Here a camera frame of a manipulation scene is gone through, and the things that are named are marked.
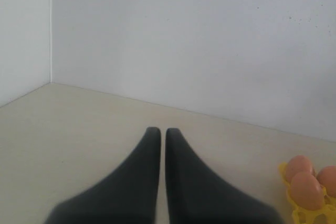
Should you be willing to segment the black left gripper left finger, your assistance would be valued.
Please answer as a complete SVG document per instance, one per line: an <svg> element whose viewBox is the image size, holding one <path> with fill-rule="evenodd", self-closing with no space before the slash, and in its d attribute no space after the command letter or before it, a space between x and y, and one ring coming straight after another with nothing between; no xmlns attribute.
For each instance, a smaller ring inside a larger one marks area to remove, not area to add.
<svg viewBox="0 0 336 224"><path fill-rule="evenodd" d="M131 154L106 178L58 204L46 223L155 223L161 132L148 127Z"/></svg>

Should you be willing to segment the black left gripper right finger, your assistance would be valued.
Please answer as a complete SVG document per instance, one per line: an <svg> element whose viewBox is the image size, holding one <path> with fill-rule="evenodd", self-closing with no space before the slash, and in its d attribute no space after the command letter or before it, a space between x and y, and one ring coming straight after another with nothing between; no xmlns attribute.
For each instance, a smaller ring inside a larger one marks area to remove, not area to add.
<svg viewBox="0 0 336 224"><path fill-rule="evenodd" d="M170 223L283 223L273 207L211 170L177 128L166 131L165 182Z"/></svg>

